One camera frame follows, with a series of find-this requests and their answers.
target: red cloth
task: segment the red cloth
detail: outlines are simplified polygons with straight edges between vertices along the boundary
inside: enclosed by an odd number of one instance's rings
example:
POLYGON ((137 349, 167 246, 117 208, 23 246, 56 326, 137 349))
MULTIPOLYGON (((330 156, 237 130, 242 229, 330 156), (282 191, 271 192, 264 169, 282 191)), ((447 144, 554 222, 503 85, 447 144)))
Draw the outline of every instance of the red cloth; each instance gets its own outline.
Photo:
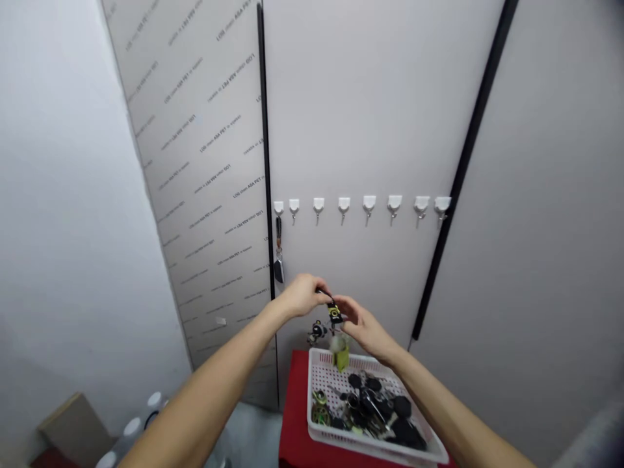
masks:
POLYGON ((47 449, 31 463, 32 468, 80 468, 55 447, 47 449))
MULTIPOLYGON (((307 364, 305 351, 293 351, 284 418, 279 438, 281 468, 404 468, 390 461, 313 441, 307 432, 307 364)), ((457 468, 451 460, 450 468, 457 468)))

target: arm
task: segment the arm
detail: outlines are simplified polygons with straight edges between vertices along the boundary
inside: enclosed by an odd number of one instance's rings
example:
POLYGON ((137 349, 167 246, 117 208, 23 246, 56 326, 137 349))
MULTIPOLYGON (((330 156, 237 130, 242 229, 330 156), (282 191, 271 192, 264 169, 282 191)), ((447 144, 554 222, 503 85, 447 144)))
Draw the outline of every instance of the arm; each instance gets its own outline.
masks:
POLYGON ((374 316, 355 300, 334 296, 348 316, 343 330, 390 367, 463 468, 535 468, 520 452, 475 416, 410 353, 401 348, 374 316))
POLYGON ((203 466, 269 340, 289 319, 331 301, 325 294, 317 294, 317 287, 327 291, 322 279, 297 276, 188 379, 120 467, 203 466))

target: forearm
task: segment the forearm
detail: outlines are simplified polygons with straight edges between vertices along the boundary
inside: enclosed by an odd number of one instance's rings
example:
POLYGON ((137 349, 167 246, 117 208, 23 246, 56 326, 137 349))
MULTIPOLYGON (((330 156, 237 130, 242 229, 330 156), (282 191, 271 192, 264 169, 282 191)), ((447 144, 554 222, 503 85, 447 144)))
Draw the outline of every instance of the forearm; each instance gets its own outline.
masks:
POLYGON ((389 364, 460 467, 534 468, 410 353, 397 349, 391 354, 389 364))
POLYGON ((189 378, 123 459, 122 468, 205 461, 260 355, 286 320, 285 311, 269 303, 189 378))

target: black door edge trim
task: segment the black door edge trim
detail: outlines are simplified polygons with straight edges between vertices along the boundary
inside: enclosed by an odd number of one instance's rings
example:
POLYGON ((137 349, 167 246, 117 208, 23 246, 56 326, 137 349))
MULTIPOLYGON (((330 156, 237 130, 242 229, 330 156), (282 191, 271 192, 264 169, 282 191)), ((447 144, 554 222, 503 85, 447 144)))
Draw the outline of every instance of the black door edge trim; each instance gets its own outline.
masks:
POLYGON ((468 170, 468 164, 475 147, 477 135, 479 133, 479 127, 485 113, 486 105, 488 104, 489 93, 496 77, 496 72, 501 61, 502 51, 507 41, 507 35, 514 19, 515 9, 518 6, 518 0, 505 0, 500 12, 499 24, 494 34, 491 49, 489 50, 489 56, 486 63, 485 71, 483 72, 483 78, 481 79, 481 85, 479 87, 479 93, 476 96, 474 103, 473 115, 468 125, 468 132, 466 133, 466 139, 461 149, 460 161, 457 165, 457 172, 453 180, 453 185, 450 190, 450 196, 452 198, 451 205, 446 213, 447 219, 442 223, 440 234, 437 238, 437 244, 435 245, 434 257, 431 261, 431 267, 429 268, 429 275, 427 275, 427 281, 424 285, 424 291, 422 292, 421 303, 418 308, 418 314, 416 315, 416 323, 411 333, 411 337, 417 340, 423 329, 424 316, 427 313, 427 307, 429 306, 429 300, 431 299, 431 293, 436 283, 437 270, 442 260, 442 254, 444 253, 444 247, 449 237, 450 225, 453 221, 453 214, 455 213, 455 207, 459 200, 463 180, 468 170))
MULTIPOLYGON (((275 299, 275 274, 273 272, 273 210, 271 208, 271 171, 268 158, 268 108, 267 108, 267 63, 265 61, 265 15, 260 3, 256 7, 258 17, 258 55, 260 56, 260 94, 262 103, 262 138, 265 151, 266 224, 268 228, 268 270, 271 283, 271 300, 275 299)), ((278 339, 275 343, 275 372, 278 409, 280 407, 280 372, 278 367, 278 339)))

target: hand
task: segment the hand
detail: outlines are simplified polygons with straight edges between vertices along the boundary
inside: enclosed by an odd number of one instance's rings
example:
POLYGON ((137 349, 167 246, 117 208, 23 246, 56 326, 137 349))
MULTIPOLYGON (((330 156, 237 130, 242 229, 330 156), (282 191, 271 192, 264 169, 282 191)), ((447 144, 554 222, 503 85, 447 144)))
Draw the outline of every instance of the hand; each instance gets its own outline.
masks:
POLYGON ((348 317, 343 323, 343 331, 353 337, 367 352, 377 360, 390 366, 392 357, 401 351, 398 343, 392 339, 372 313, 348 296, 334 296, 340 312, 348 317))
POLYGON ((287 318, 302 317, 308 314, 314 307, 320 304, 328 304, 332 298, 322 292, 317 292, 321 288, 331 294, 324 279, 311 274, 299 274, 292 283, 276 299, 279 305, 287 314, 287 318))

